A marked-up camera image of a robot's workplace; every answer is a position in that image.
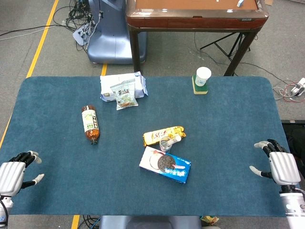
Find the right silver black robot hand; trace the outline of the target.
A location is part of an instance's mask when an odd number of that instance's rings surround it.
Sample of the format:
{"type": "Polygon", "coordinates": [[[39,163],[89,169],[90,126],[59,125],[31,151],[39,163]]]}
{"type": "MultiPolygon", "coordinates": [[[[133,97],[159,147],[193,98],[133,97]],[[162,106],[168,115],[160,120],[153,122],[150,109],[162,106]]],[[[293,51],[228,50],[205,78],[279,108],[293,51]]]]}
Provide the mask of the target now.
{"type": "Polygon", "coordinates": [[[249,166],[254,174],[273,179],[280,186],[297,185],[301,181],[293,154],[288,153],[277,141],[273,139],[260,141],[255,143],[254,147],[265,152],[271,169],[270,172],[264,172],[249,166]]]}

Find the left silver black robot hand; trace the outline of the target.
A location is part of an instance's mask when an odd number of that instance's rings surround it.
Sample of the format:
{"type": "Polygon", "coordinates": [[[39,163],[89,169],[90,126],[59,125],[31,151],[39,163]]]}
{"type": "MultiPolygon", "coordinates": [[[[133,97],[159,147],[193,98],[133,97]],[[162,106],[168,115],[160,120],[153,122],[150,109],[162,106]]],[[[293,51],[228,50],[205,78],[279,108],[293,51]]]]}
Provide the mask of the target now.
{"type": "Polygon", "coordinates": [[[42,160],[35,151],[19,153],[11,158],[8,162],[4,162],[0,166],[0,195],[5,197],[13,197],[19,193],[21,189],[25,189],[38,184],[44,174],[37,175],[30,181],[24,181],[26,168],[32,163],[41,164],[42,160]]]}

